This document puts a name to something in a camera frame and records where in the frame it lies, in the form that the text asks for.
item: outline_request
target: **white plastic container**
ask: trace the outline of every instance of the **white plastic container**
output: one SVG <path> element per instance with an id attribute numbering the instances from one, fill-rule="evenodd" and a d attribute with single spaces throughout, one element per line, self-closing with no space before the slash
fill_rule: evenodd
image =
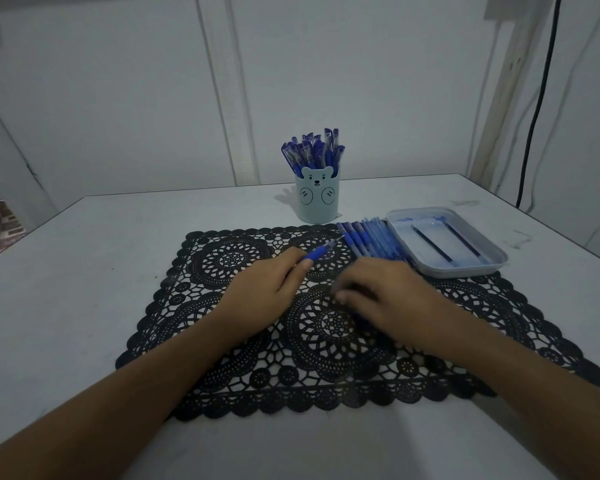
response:
<path id="1" fill-rule="evenodd" d="M 433 278 L 491 274 L 509 260 L 506 252 L 446 207 L 392 210 L 386 221 L 419 272 Z"/>

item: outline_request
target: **pen holder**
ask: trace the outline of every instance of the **pen holder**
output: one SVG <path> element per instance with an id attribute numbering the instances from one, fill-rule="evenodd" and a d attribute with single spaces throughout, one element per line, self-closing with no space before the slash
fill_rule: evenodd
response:
<path id="1" fill-rule="evenodd" d="M 338 192 L 340 190 L 340 168 L 332 177 L 333 168 L 312 170 L 302 168 L 303 177 L 296 175 L 297 215 L 310 224 L 324 224 L 338 215 Z"/>

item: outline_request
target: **white table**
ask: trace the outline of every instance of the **white table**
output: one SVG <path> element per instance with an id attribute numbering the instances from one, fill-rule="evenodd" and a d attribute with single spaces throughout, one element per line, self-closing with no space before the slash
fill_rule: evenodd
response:
<path id="1" fill-rule="evenodd" d="M 86 197 L 0 254 L 0 442 L 114 370 L 188 232 L 300 225 L 291 192 Z M 346 180 L 340 192 L 348 221 L 453 208 L 508 252 L 504 277 L 600 366 L 599 258 L 460 175 Z M 500 400 L 449 397 L 170 420 L 127 477 L 553 478 L 515 439 L 524 434 L 509 412 Z"/>

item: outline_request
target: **circular lace pattern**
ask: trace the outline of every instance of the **circular lace pattern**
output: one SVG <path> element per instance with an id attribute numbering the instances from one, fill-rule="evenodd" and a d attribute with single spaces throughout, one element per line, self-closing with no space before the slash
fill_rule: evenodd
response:
<path id="1" fill-rule="evenodd" d="M 127 341 L 116 368 L 191 326 L 214 309 L 231 279 L 257 259 L 289 246 L 312 250 L 338 235 L 335 225 L 191 232 Z M 331 299 L 329 288 L 354 257 L 341 241 L 315 263 L 291 306 L 271 327 L 227 352 L 172 412 L 180 420 L 232 412 L 273 414 L 284 407 L 328 411 L 371 401 L 442 401 L 449 394 L 495 395 L 461 367 L 394 343 Z M 500 273 L 426 278 L 458 306 L 600 387 L 600 368 L 514 290 Z"/>

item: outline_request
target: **forearm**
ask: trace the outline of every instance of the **forearm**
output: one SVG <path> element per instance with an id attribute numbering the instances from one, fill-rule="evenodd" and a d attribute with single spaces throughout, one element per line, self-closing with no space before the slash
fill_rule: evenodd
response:
<path id="1" fill-rule="evenodd" d="M 600 390 L 473 320 L 454 361 L 480 377 L 526 420 L 578 477 L 600 478 Z"/>
<path id="2" fill-rule="evenodd" d="M 213 312 L 0 445 L 0 479 L 119 476 L 239 340 Z"/>

